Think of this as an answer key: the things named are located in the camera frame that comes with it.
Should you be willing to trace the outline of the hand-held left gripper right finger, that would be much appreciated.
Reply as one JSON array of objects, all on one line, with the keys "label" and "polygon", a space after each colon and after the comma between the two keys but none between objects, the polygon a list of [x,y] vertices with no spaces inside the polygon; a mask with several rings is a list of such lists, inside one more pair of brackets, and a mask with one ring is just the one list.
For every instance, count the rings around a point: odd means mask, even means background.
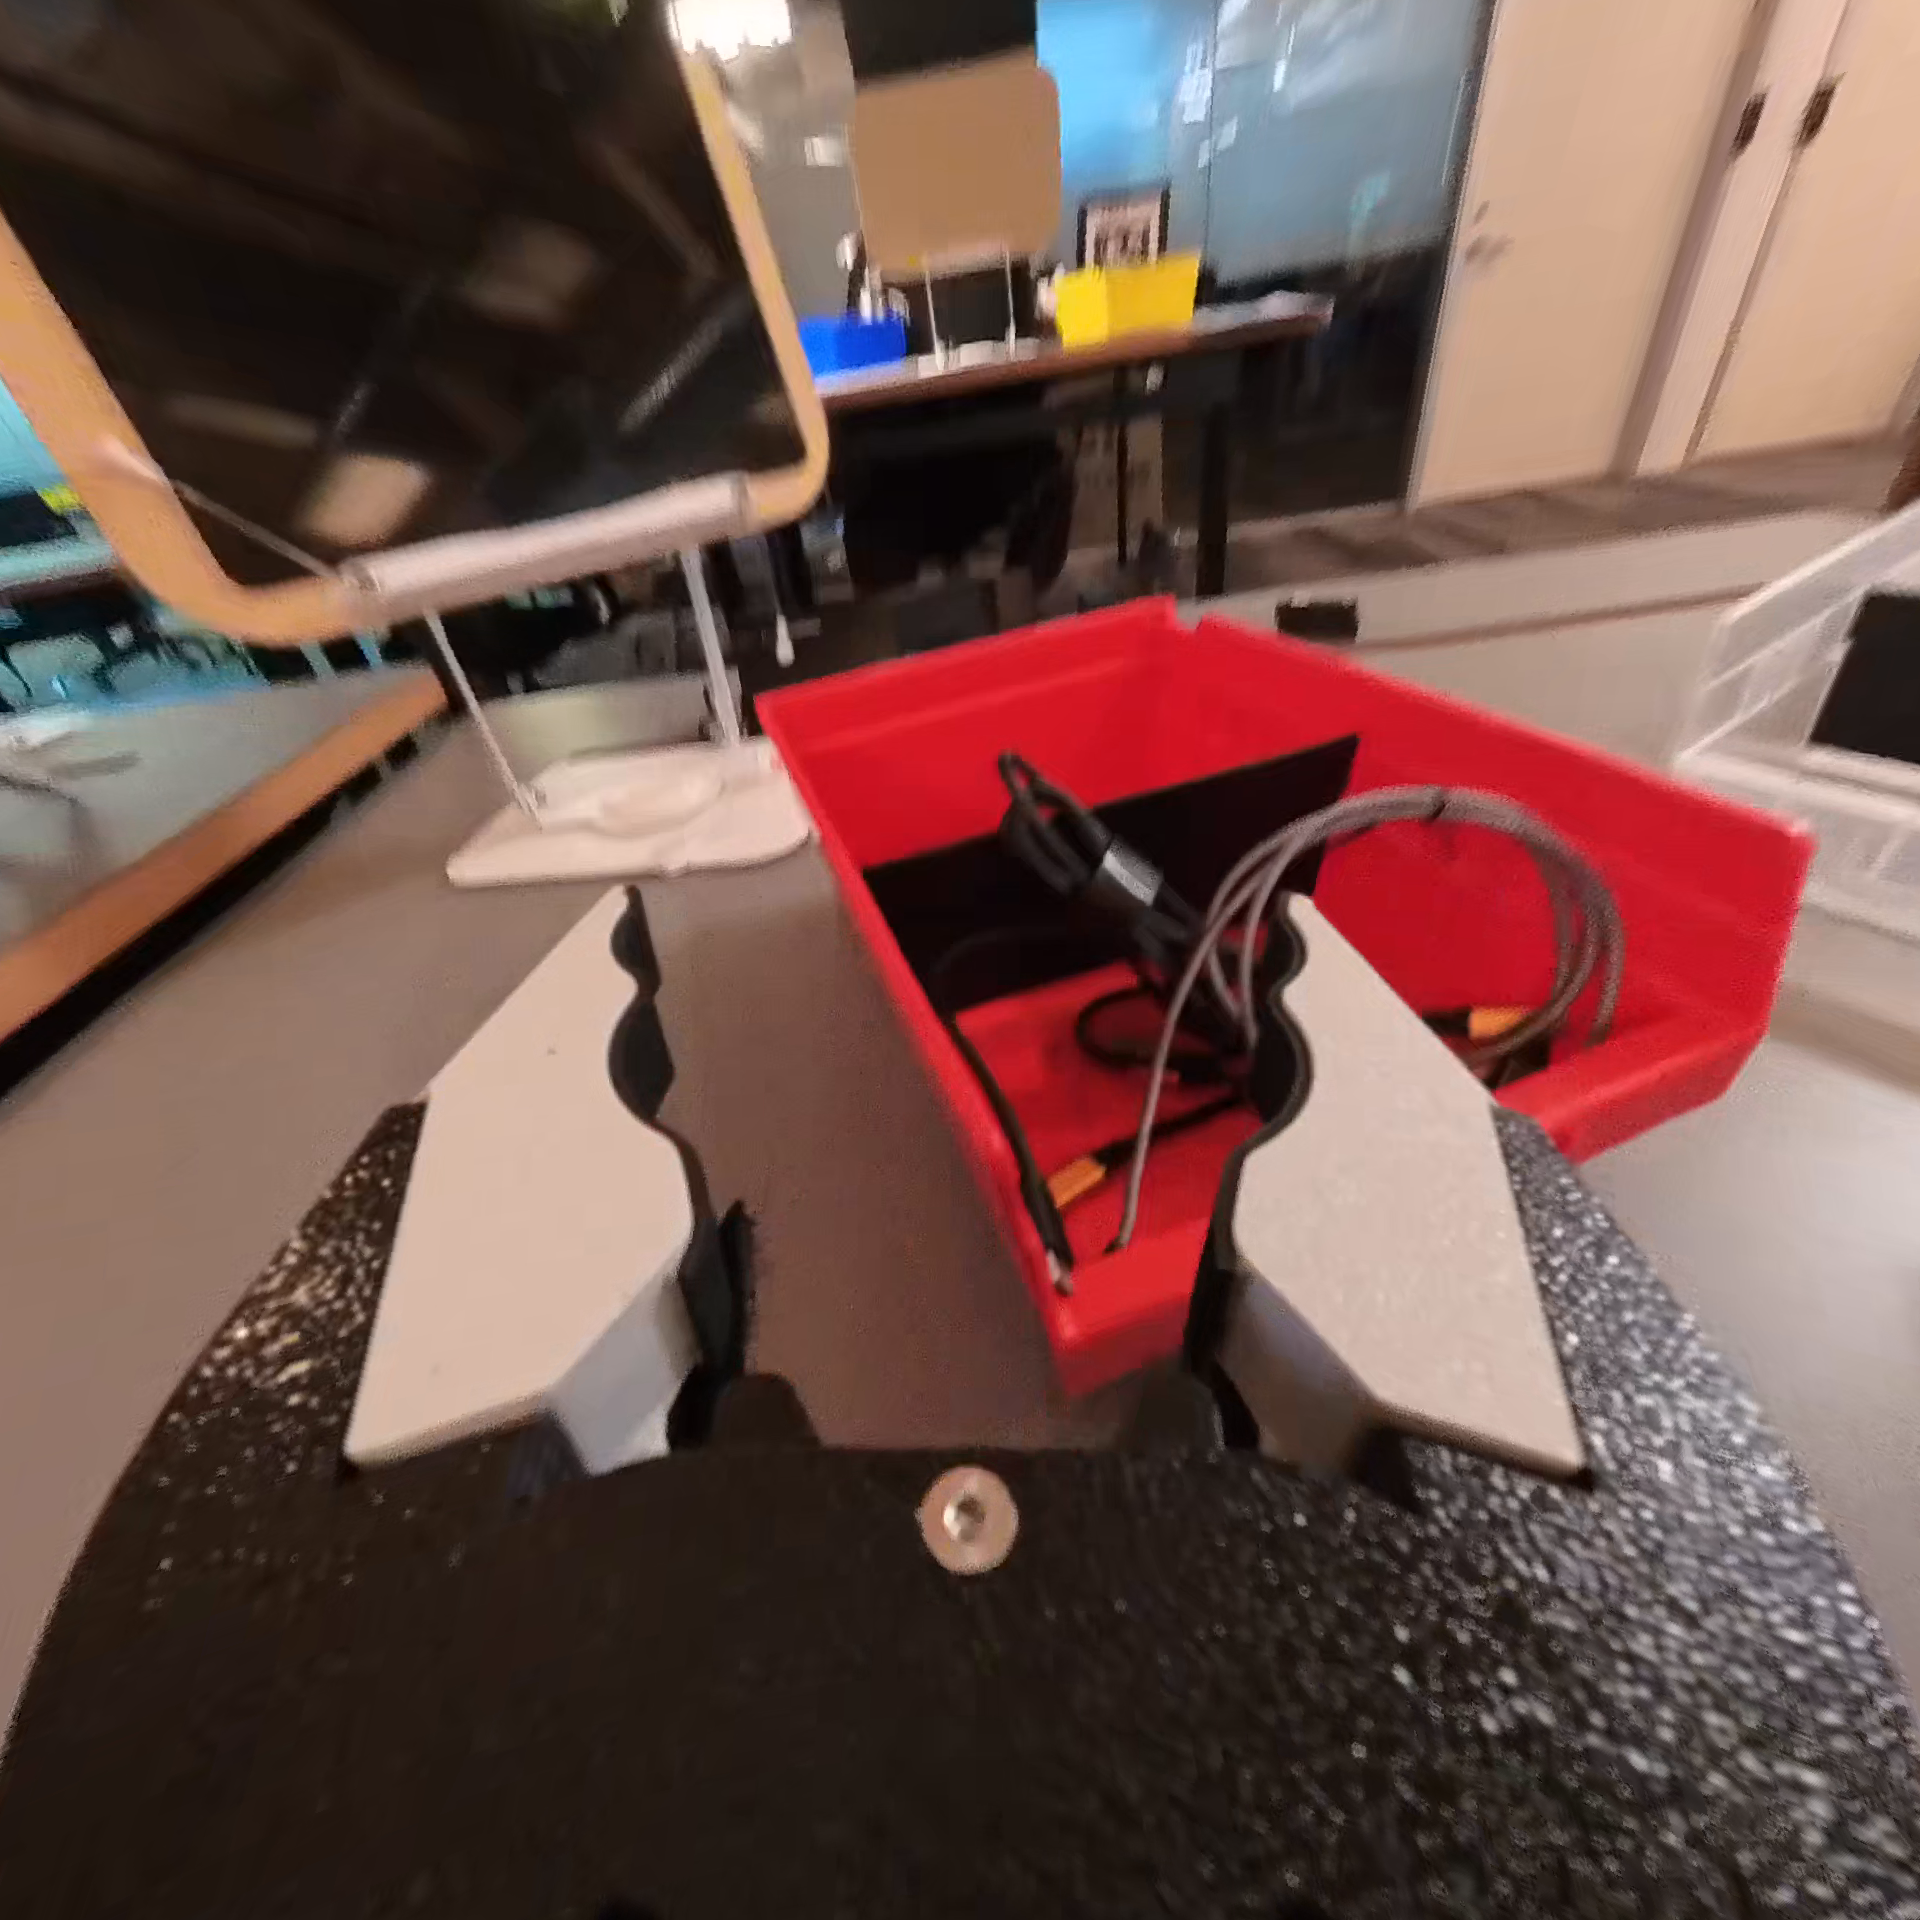
[{"label": "hand-held left gripper right finger", "polygon": [[1311,899],[1259,974],[1259,1091],[1211,1207],[1211,1379],[1262,1452],[1363,1475],[1409,1440],[1584,1478],[1501,1115]]}]

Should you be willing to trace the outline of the white tablet stand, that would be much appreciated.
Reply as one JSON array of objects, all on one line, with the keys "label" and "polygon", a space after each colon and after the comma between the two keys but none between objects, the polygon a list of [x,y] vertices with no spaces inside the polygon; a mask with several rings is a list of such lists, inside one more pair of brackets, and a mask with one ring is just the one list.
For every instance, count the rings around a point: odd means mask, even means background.
[{"label": "white tablet stand", "polygon": [[[630,881],[645,876],[753,868],[784,860],[809,839],[806,811],[779,751],[744,739],[715,612],[695,576],[699,536],[735,536],[747,530],[753,499],[744,472],[675,483],[621,506],[512,532],[422,543],[353,561],[342,573],[324,568],[315,556],[250,522],[250,517],[229,513],[193,485],[169,483],[169,489],[277,559],[291,559],[324,583],[339,583],[384,612],[425,619],[477,740],[506,790],[506,807],[451,852],[446,865],[451,886],[477,891],[534,881]],[[442,615],[467,589],[501,594],[552,583],[572,564],[617,561],[627,550],[671,550],[682,564],[719,740],[563,759],[543,775],[523,776],[487,717]]]}]

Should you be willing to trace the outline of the tablet with tan frame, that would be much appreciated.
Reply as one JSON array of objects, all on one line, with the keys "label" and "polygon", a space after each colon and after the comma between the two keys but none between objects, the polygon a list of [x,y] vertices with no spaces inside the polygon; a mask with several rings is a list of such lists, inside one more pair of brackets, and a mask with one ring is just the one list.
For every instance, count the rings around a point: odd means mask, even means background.
[{"label": "tablet with tan frame", "polygon": [[4,389],[305,648],[806,517],[830,426],[667,3],[4,3]]}]

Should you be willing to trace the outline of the white cabinet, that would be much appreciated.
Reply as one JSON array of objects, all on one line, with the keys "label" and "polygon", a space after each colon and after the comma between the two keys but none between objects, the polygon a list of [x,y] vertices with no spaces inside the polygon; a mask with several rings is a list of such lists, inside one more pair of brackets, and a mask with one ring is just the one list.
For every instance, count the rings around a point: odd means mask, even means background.
[{"label": "white cabinet", "polygon": [[1916,3],[1497,3],[1409,506],[1916,408]]}]

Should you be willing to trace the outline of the clear acrylic organizer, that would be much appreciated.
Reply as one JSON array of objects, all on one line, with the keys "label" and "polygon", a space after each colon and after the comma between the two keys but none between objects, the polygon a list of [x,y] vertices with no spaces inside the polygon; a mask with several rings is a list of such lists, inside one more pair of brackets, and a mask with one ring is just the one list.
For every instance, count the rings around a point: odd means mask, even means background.
[{"label": "clear acrylic organizer", "polygon": [[1916,506],[1714,625],[1673,766],[1812,836],[1811,902],[1916,943]]}]

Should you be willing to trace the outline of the black picture frame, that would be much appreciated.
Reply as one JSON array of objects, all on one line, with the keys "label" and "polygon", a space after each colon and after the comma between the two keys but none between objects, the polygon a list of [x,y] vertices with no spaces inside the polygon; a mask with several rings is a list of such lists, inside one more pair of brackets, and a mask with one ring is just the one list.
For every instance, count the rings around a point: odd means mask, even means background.
[{"label": "black picture frame", "polygon": [[1115,270],[1155,263],[1169,253],[1173,182],[1095,189],[1075,217],[1075,268]]}]

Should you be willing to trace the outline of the blue storage bin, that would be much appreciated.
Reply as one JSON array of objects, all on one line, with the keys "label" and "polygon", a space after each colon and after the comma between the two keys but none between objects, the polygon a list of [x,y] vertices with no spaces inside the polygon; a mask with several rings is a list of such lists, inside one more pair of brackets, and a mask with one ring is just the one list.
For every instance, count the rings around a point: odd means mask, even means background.
[{"label": "blue storage bin", "polygon": [[802,345],[820,385],[901,366],[913,352],[908,319],[894,309],[876,317],[861,317],[860,309],[805,317]]}]

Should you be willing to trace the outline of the wooden background table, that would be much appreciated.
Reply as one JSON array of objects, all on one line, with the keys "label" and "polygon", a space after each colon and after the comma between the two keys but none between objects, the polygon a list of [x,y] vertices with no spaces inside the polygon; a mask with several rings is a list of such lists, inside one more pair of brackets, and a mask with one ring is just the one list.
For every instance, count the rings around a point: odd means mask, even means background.
[{"label": "wooden background table", "polygon": [[1000,448],[1072,426],[1200,422],[1195,594],[1227,583],[1232,472],[1248,366],[1334,324],[1335,302],[1278,292],[1204,305],[1184,325],[1072,349],[1057,339],[977,344],[947,360],[908,357],[817,376],[830,422],[830,479],[856,468]]}]

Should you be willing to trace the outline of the red plastic bin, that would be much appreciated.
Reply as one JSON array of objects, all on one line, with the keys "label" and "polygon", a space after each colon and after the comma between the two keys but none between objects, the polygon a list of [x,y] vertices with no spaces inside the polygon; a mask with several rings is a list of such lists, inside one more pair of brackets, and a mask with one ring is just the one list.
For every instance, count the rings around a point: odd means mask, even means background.
[{"label": "red plastic bin", "polygon": [[1109,1255],[1119,1173],[1062,1228],[1040,1225],[1044,1179],[1140,1115],[1143,1075],[1095,1069],[1072,1035],[1075,1016],[1119,986],[1119,964],[945,1016],[865,886],[868,865],[1000,829],[1004,755],[1095,807],[1355,733],[1352,797],[1445,784],[1523,803],[1596,865],[1624,918],[1624,991],[1608,1033],[1602,991],[1589,986],[1552,1066],[1497,1091],[1578,1164],[1709,1108],[1739,1081],[1774,1020],[1812,862],[1806,829],[1624,755],[1334,648],[1227,616],[1190,627],[1169,601],[876,664],[772,691],[758,714],[1072,1398],[1175,1353],[1211,1184],[1250,1115],[1154,1148],[1124,1255]]}]

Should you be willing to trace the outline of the yellow storage bin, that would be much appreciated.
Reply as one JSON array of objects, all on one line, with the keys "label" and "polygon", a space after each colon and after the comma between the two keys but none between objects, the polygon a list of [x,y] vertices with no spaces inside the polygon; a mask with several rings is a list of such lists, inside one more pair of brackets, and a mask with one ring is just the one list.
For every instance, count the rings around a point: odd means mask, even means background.
[{"label": "yellow storage bin", "polygon": [[1200,253],[1057,270],[1053,280],[1057,345],[1100,349],[1140,333],[1190,331],[1200,274]]}]

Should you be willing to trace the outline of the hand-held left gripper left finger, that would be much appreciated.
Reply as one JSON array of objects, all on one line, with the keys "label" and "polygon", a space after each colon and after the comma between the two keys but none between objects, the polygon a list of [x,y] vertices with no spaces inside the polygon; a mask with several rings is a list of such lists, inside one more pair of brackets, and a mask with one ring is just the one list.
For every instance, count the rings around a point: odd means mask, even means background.
[{"label": "hand-held left gripper left finger", "polygon": [[592,1475],[671,1451],[703,1348],[681,1271],[710,1214],[642,888],[610,888],[425,1095],[349,1406],[374,1474],[545,1424]]}]

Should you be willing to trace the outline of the wood-edged grey table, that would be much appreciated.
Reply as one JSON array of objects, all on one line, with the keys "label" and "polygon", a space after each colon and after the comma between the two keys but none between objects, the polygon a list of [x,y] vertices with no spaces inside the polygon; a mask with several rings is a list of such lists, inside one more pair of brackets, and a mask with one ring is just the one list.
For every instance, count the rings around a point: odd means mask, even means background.
[{"label": "wood-edged grey table", "polygon": [[4,1043],[446,712],[375,669],[80,714],[4,755]]}]

